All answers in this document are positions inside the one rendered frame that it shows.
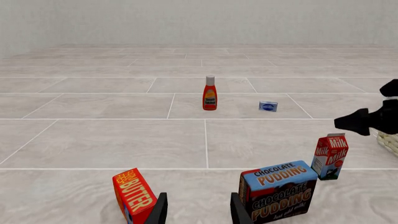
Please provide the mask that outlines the chocolate pudding box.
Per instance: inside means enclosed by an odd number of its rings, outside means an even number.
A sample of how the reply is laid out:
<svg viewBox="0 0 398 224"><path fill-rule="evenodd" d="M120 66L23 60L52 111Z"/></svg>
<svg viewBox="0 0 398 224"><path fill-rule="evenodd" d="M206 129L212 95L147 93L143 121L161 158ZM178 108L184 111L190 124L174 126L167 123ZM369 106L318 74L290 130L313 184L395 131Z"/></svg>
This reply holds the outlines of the chocolate pudding box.
<svg viewBox="0 0 398 224"><path fill-rule="evenodd" d="M303 160L244 171L239 199L254 224L265 224L308 212L317 173Z"/></svg>

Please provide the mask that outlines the pale woven basket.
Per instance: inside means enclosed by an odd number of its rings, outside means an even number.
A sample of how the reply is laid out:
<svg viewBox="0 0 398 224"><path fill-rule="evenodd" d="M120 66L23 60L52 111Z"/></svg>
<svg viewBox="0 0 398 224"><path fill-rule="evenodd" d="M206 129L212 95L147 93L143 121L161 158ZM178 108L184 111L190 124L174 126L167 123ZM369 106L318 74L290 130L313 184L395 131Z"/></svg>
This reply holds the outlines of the pale woven basket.
<svg viewBox="0 0 398 224"><path fill-rule="evenodd" d="M377 142L398 157L398 134L386 134L380 131L377 134Z"/></svg>

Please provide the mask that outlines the red butter box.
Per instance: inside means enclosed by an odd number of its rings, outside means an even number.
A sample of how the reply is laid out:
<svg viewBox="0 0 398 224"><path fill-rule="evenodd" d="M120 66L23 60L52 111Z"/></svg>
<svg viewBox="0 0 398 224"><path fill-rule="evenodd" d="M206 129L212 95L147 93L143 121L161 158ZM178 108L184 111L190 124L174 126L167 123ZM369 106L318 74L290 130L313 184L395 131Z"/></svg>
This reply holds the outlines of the red butter box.
<svg viewBox="0 0 398 224"><path fill-rule="evenodd" d="M127 224L144 224L157 198L138 169L133 168L115 175L113 186Z"/></svg>

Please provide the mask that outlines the red ketchup bottle grey cap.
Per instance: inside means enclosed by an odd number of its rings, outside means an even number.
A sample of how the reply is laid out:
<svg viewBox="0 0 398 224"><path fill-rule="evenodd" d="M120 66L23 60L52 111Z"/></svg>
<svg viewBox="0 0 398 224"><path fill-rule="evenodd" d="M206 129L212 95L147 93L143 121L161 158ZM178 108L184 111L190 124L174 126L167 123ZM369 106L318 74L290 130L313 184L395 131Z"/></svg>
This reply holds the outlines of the red ketchup bottle grey cap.
<svg viewBox="0 0 398 224"><path fill-rule="evenodd" d="M202 108L206 111L213 111L217 109L217 92L215 87L215 77L207 76L206 85L203 90Z"/></svg>

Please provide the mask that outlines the red and white milk carton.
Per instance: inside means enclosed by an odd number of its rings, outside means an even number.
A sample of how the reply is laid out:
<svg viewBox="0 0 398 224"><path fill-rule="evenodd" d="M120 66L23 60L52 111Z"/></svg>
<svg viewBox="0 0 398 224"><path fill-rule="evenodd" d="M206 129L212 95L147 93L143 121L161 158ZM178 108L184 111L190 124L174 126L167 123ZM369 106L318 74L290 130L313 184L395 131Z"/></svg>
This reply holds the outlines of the red and white milk carton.
<svg viewBox="0 0 398 224"><path fill-rule="evenodd" d="M319 138L311 168L320 180L336 180L339 177L348 149L345 133Z"/></svg>

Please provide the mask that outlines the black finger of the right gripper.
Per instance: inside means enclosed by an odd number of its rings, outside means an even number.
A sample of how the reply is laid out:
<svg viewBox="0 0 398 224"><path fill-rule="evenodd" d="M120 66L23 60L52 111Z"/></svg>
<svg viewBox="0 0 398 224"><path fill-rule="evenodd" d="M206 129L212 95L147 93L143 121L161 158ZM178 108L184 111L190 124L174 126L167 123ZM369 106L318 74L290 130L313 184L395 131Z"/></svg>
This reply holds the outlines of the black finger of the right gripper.
<svg viewBox="0 0 398 224"><path fill-rule="evenodd" d="M355 132L361 136L370 136L370 128L373 127L377 117L367 108L361 108L354 113L334 119L335 128Z"/></svg>
<svg viewBox="0 0 398 224"><path fill-rule="evenodd" d="M398 79L393 79L379 89L382 96L398 97Z"/></svg>

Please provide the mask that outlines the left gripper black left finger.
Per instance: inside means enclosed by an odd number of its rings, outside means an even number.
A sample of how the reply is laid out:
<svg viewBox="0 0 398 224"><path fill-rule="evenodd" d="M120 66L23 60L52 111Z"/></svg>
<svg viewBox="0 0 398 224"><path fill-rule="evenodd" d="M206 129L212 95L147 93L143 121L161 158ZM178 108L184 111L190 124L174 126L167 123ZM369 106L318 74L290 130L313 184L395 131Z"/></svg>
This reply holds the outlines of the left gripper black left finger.
<svg viewBox="0 0 398 224"><path fill-rule="evenodd" d="M161 192L151 213L144 224L165 224L167 218L168 200L167 193Z"/></svg>

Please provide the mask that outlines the small blue and white box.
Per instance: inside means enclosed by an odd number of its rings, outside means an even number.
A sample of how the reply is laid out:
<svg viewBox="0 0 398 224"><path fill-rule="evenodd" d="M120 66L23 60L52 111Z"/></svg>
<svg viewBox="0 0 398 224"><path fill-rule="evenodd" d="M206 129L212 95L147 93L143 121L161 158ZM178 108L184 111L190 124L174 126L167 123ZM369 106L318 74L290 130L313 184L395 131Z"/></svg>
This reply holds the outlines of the small blue and white box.
<svg viewBox="0 0 398 224"><path fill-rule="evenodd" d="M260 101L259 110L261 111L277 111L278 102Z"/></svg>

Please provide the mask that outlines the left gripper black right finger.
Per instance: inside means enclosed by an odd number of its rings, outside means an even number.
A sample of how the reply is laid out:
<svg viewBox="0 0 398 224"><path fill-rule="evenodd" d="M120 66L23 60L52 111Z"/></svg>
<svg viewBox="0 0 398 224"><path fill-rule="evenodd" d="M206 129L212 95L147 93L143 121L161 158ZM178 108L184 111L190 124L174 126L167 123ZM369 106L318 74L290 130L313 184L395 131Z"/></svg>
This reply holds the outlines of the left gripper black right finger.
<svg viewBox="0 0 398 224"><path fill-rule="evenodd" d="M251 217L245 210L236 192L231 193L230 210L233 224L253 224Z"/></svg>

